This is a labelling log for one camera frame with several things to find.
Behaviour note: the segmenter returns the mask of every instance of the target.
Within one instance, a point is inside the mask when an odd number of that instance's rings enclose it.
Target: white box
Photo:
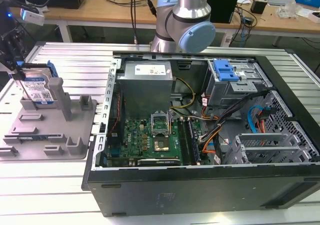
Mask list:
[[[310,13],[308,19],[316,24],[320,24],[320,11]]]

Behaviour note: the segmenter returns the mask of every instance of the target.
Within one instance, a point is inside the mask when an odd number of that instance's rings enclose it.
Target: ram slot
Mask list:
[[[191,165],[188,142],[186,138],[185,126],[183,121],[178,121],[178,134],[183,165]]]

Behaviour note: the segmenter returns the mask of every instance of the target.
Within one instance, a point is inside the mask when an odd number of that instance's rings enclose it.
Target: yellow wire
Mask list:
[[[177,80],[180,80],[181,82],[183,82],[184,85],[186,85],[186,86],[191,90],[191,92],[192,92],[192,100],[191,100],[191,102],[189,102],[189,103],[186,104],[186,105],[170,106],[170,108],[171,108],[171,109],[184,109],[184,108],[188,108],[188,107],[190,107],[190,106],[194,103],[194,101],[195,101],[195,99],[196,99],[196,94],[195,94],[194,90],[192,89],[192,87],[191,87],[185,80],[183,80],[183,79],[180,78],[180,77],[177,77],[176,79],[177,79]]]

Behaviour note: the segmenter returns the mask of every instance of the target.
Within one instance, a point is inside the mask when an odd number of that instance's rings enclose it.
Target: power supply label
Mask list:
[[[138,64],[134,68],[134,74],[135,75],[166,75],[166,66]]]
[[[26,77],[22,83],[33,102],[37,104],[51,104],[54,101],[50,91],[45,88],[46,81],[44,78]]]

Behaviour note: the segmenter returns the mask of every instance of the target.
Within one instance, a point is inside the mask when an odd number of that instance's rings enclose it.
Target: motherboard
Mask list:
[[[166,129],[168,135],[154,134],[155,130]],[[196,119],[126,119],[123,145],[110,149],[112,165],[134,167],[141,160],[149,166],[159,160],[173,161],[172,165],[178,166],[195,165],[200,159],[201,135],[201,124]]]

